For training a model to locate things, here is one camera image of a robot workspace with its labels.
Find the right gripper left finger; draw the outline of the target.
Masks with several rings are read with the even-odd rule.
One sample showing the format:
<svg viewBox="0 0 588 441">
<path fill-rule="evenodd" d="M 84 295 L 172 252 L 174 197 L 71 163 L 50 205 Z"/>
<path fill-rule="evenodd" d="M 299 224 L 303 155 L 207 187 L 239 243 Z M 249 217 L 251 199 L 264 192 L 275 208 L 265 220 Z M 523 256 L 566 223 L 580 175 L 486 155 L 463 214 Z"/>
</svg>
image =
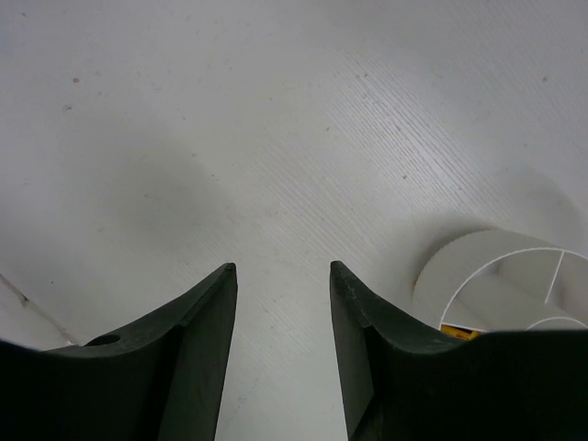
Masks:
<svg viewBox="0 0 588 441">
<path fill-rule="evenodd" d="M 185 294 L 85 345 L 1 344 L 4 440 L 211 440 L 236 313 L 225 264 Z"/>
</svg>

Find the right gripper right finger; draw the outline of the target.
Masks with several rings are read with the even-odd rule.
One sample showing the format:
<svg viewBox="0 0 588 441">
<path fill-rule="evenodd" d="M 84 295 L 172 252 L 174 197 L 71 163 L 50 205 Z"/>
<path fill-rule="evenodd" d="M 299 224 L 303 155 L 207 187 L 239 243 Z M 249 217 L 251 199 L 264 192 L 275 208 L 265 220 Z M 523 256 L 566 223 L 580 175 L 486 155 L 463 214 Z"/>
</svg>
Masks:
<svg viewBox="0 0 588 441">
<path fill-rule="evenodd" d="M 587 334 L 458 340 L 414 319 L 339 261 L 330 301 L 351 440 L 584 440 Z"/>
</svg>

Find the yellow striped curved lego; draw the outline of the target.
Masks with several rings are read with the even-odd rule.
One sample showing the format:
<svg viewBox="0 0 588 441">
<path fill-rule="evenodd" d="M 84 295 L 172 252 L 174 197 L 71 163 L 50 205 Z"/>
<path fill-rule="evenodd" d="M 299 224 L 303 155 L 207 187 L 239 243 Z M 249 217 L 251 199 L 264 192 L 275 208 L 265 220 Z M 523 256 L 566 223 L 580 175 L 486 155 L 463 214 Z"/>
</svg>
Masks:
<svg viewBox="0 0 588 441">
<path fill-rule="evenodd" d="M 481 335 L 481 332 L 477 330 L 464 329 L 447 324 L 442 324 L 440 330 L 446 335 L 463 341 L 470 341 Z"/>
</svg>

